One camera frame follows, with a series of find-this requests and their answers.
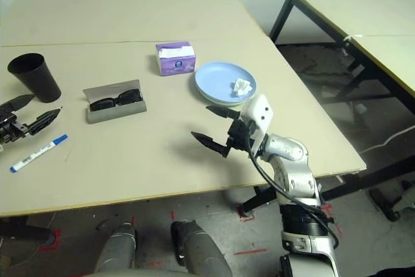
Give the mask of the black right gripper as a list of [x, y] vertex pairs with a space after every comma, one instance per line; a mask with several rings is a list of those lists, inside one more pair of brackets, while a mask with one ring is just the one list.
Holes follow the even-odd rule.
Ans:
[[201, 134], [198, 132], [191, 132], [192, 136], [199, 141], [203, 146], [219, 153], [222, 157], [226, 158], [230, 152], [230, 149], [236, 149], [239, 151], [248, 151], [248, 146], [252, 147], [253, 139], [250, 138], [252, 127], [248, 126], [244, 121], [240, 120], [240, 112], [232, 110], [224, 106], [211, 105], [207, 106], [210, 112], [223, 117], [236, 119], [233, 120], [228, 130], [228, 139], [225, 145], [221, 145], [213, 140], [213, 138]]

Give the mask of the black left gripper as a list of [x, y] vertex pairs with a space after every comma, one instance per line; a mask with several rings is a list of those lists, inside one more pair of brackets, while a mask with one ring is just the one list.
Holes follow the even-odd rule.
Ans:
[[[33, 100], [33, 94], [20, 95], [1, 105], [2, 112], [16, 112]], [[13, 113], [1, 116], [1, 144], [14, 142], [24, 138], [28, 134], [34, 136], [47, 126], [49, 126], [59, 115], [60, 110], [50, 110], [45, 112], [29, 126], [21, 124], [17, 116]]]

